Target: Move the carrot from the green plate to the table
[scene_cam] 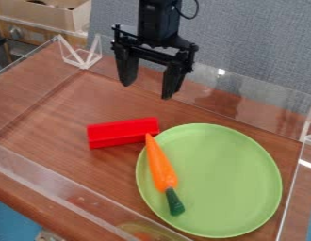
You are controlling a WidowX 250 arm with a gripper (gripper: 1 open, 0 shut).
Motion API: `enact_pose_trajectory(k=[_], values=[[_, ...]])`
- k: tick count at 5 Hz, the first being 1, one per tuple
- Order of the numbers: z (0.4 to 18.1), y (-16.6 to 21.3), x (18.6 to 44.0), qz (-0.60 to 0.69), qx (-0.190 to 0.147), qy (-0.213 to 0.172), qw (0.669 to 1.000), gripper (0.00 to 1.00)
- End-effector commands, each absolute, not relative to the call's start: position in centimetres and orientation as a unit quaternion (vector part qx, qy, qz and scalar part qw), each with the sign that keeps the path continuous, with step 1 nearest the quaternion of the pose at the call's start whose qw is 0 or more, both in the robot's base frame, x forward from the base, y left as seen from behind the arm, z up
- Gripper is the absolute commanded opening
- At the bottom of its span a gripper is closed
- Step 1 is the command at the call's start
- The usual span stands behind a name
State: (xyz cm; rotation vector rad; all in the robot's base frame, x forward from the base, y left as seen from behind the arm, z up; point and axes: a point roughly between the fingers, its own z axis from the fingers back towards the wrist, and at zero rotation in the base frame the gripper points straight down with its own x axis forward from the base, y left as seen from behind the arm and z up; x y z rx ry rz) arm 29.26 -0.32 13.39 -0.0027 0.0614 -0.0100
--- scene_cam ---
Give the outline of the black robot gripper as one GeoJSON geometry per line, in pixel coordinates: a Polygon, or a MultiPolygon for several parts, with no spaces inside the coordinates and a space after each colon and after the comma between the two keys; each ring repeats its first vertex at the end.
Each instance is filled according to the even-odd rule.
{"type": "Polygon", "coordinates": [[[183,0],[140,0],[138,26],[112,26],[112,50],[123,85],[128,87],[136,81],[142,59],[169,65],[163,82],[165,100],[181,90],[199,50],[199,46],[179,35],[181,19],[193,20],[199,10],[187,16],[182,8],[183,0]]]}

